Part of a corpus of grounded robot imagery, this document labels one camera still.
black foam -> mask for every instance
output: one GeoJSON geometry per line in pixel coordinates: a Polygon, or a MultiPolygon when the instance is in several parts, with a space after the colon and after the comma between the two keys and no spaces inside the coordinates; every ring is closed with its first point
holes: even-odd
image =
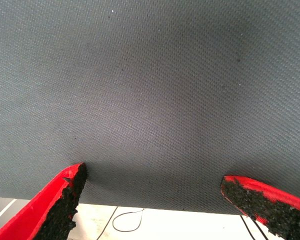
{"type": "Polygon", "coordinates": [[[271,202],[262,192],[244,189],[236,181],[222,181],[224,195],[251,219],[256,220],[256,214],[268,221],[269,232],[277,234],[285,240],[300,240],[300,210],[289,204],[271,202]]]}
{"type": "Polygon", "coordinates": [[[66,240],[68,238],[70,230],[76,226],[69,216],[73,217],[77,213],[76,207],[87,176],[86,165],[81,164],[74,177],[73,187],[68,186],[63,189],[62,197],[51,207],[33,240],[66,240]]]}

woven fabric texture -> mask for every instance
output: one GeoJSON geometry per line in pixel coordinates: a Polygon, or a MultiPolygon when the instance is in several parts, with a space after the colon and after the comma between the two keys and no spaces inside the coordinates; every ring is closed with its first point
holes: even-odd
{"type": "Polygon", "coordinates": [[[0,1],[0,197],[86,162],[81,203],[237,213],[300,197],[300,0],[0,1]]]}

black wire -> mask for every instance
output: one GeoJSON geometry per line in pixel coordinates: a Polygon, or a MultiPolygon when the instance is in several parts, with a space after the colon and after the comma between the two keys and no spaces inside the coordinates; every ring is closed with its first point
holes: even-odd
{"type": "Polygon", "coordinates": [[[252,233],[250,232],[250,229],[249,229],[248,225],[246,224],[244,218],[243,218],[241,215],[240,215],[240,218],[242,219],[242,221],[243,221],[243,223],[244,223],[244,225],[245,225],[245,228],[248,230],[248,233],[250,234],[251,238],[252,238],[253,240],[256,240],[256,239],[254,238],[254,236],[252,235],[252,233]]]}
{"type": "Polygon", "coordinates": [[[253,221],[253,223],[256,225],[256,227],[259,229],[259,231],[260,231],[260,233],[262,234],[262,236],[264,237],[264,239],[265,239],[265,240],[269,240],[269,239],[267,238],[267,236],[265,235],[264,231],[262,231],[262,229],[261,229],[260,226],[258,225],[258,223],[256,223],[255,220],[252,220],[252,221],[253,221]]]}
{"type": "Polygon", "coordinates": [[[141,221],[142,221],[142,216],[143,216],[143,214],[144,214],[144,210],[145,210],[145,208],[143,208],[143,209],[140,210],[140,211],[130,211],[130,212],[125,212],[125,213],[122,213],[122,214],[116,216],[116,217],[112,220],[112,227],[113,227],[115,230],[117,230],[118,232],[122,232],[122,233],[129,233],[129,232],[133,232],[133,231],[137,230],[137,229],[140,227],[140,225],[141,225],[141,221]],[[120,229],[117,229],[117,228],[115,227],[114,222],[115,222],[115,220],[116,220],[118,217],[121,217],[122,215],[125,215],[125,214],[135,214],[135,213],[139,213],[139,212],[142,212],[142,213],[141,213],[141,218],[140,218],[139,225],[138,225],[135,229],[133,229],[133,230],[120,230],[120,229]]]}
{"type": "Polygon", "coordinates": [[[111,219],[112,219],[112,217],[114,216],[114,214],[115,214],[115,212],[117,211],[118,207],[119,207],[119,206],[117,206],[117,207],[115,208],[115,210],[113,211],[113,213],[112,213],[111,217],[109,218],[108,222],[106,223],[106,225],[104,226],[104,228],[103,228],[102,232],[100,233],[100,235],[98,236],[98,238],[97,238],[96,240],[99,240],[99,238],[101,238],[102,234],[103,234],[103,233],[104,233],[104,231],[106,230],[106,227],[107,227],[107,226],[108,226],[108,224],[110,223],[110,220],[111,220],[111,219]]]}

white floor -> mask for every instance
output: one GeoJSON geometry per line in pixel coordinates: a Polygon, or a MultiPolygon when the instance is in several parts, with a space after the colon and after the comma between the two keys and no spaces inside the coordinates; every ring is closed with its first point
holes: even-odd
{"type": "MultiPolygon", "coordinates": [[[[12,199],[0,198],[0,209],[12,199]]],[[[0,217],[0,227],[5,224],[28,201],[17,200],[0,217]]],[[[96,240],[107,224],[115,206],[79,204],[78,213],[74,216],[76,227],[70,232],[69,240],[96,240]]],[[[113,218],[126,212],[134,212],[141,208],[119,207],[113,218]]],[[[123,215],[115,220],[119,230],[135,229],[142,212],[123,215]]],[[[253,222],[244,217],[256,240],[263,240],[253,222]]],[[[279,240],[261,225],[269,240],[279,240]]],[[[119,232],[112,226],[112,220],[99,240],[250,240],[252,239],[238,215],[212,214],[202,212],[169,211],[145,209],[140,227],[133,232],[119,232]]]]}

red plastic edge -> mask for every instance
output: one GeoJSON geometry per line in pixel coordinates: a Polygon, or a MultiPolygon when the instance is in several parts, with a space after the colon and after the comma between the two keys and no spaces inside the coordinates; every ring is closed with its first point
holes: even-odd
{"type": "MultiPolygon", "coordinates": [[[[297,210],[300,210],[299,197],[294,196],[285,191],[282,191],[280,189],[277,189],[273,186],[267,185],[263,182],[245,176],[225,176],[224,180],[227,182],[234,182],[234,183],[238,181],[244,189],[262,192],[263,196],[269,199],[270,201],[272,201],[273,203],[279,201],[288,204],[297,210]]],[[[266,219],[260,218],[258,216],[257,216],[257,220],[263,224],[265,224],[267,221],[266,219]]]]}
{"type": "Polygon", "coordinates": [[[58,173],[34,198],[0,229],[0,240],[32,240],[55,202],[62,197],[66,187],[73,186],[78,163],[58,173]]]}

